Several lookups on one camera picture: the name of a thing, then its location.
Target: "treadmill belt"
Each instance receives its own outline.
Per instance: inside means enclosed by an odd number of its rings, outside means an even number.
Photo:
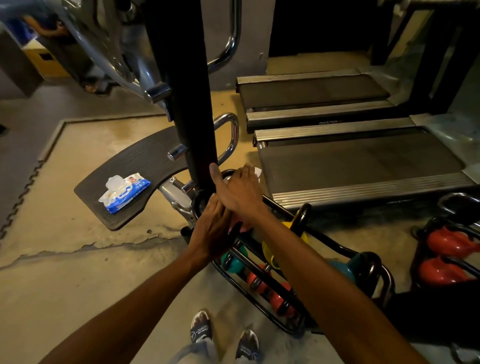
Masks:
[[[243,107],[254,111],[383,100],[390,96],[368,74],[239,85]]]
[[[464,164],[427,132],[259,150],[271,194],[457,173]]]

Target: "human arm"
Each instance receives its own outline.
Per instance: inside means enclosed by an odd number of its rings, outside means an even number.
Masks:
[[[212,195],[178,259],[72,333],[40,364],[130,363],[182,288],[229,248],[230,217]]]
[[[367,296],[267,209],[253,167],[237,170],[228,185],[216,165],[210,170],[222,202],[260,233],[345,363],[427,363]]]
[[[38,21],[36,21],[33,17],[29,15],[24,16],[23,19],[25,23],[27,23],[33,30],[37,32],[38,35],[44,36],[45,38],[55,38],[58,36],[67,36],[70,34],[61,22],[57,23],[57,29],[47,30],[43,29],[42,26],[38,23]]]

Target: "wet wipes package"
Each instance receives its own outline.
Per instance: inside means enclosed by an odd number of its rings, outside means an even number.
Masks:
[[[132,201],[140,192],[148,187],[150,181],[135,173],[127,178],[119,175],[110,177],[105,186],[108,191],[98,200],[103,202],[109,213],[114,214]]]

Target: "footplate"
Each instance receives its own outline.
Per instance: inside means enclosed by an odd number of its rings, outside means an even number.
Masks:
[[[173,161],[168,152],[178,145],[179,140],[174,126],[156,132],[125,148],[90,173],[74,189],[103,224],[116,231],[141,213],[153,192],[172,175],[187,169],[185,157]],[[110,214],[98,199],[105,193],[105,183],[116,174],[127,177],[140,173],[151,184],[127,206],[115,214]]]

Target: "foot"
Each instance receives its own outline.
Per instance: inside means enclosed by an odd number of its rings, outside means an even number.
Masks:
[[[245,330],[240,337],[239,345],[237,347],[237,355],[235,355],[235,359],[239,359],[243,356],[248,360],[256,361],[259,355],[260,351],[257,335],[255,335],[252,330]]]
[[[192,342],[198,342],[202,339],[212,339],[212,325],[207,312],[200,311],[192,320],[192,327],[190,328],[190,337]]]

